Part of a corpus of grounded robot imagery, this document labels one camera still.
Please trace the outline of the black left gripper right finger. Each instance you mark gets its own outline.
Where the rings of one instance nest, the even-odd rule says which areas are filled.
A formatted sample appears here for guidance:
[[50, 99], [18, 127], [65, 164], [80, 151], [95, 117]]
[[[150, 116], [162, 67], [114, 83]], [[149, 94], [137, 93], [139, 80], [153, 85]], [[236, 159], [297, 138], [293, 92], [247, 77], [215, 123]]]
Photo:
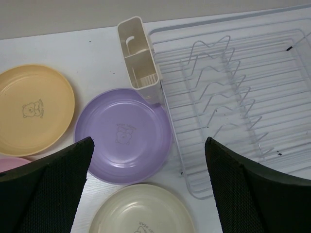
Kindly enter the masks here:
[[224, 233], [309, 233], [311, 182], [243, 157], [211, 137], [205, 156]]

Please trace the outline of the purple plastic plate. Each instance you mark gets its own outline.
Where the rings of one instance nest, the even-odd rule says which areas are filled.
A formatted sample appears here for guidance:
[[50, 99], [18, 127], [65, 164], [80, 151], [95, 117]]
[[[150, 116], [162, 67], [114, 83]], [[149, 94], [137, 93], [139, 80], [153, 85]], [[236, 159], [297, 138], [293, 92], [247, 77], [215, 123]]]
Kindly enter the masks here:
[[73, 138], [94, 141], [89, 173], [111, 184], [139, 183], [155, 175], [170, 154], [173, 134], [165, 109], [133, 89], [106, 91], [80, 113]]

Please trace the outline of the pink plastic plate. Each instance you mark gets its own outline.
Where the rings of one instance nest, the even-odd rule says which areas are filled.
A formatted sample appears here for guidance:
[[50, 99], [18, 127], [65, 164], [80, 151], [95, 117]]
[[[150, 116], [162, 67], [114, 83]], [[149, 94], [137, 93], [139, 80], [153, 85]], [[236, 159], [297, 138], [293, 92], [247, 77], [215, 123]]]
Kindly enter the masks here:
[[0, 159], [0, 172], [5, 172], [30, 163], [29, 160], [18, 157], [5, 157]]

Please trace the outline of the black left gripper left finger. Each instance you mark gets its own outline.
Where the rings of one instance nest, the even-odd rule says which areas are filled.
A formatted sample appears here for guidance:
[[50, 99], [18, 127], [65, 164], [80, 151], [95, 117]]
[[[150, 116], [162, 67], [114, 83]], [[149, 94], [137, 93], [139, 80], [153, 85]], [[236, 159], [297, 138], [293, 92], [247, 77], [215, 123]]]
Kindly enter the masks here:
[[69, 233], [87, 181], [94, 141], [0, 174], [2, 233]]

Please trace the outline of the yellow plastic plate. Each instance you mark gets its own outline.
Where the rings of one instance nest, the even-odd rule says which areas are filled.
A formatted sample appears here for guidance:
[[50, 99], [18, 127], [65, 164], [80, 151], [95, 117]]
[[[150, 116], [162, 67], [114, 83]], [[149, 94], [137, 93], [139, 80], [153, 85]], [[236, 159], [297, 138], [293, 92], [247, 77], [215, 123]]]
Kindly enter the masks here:
[[74, 91], [63, 74], [22, 65], [0, 75], [0, 152], [22, 157], [54, 144], [69, 127]]

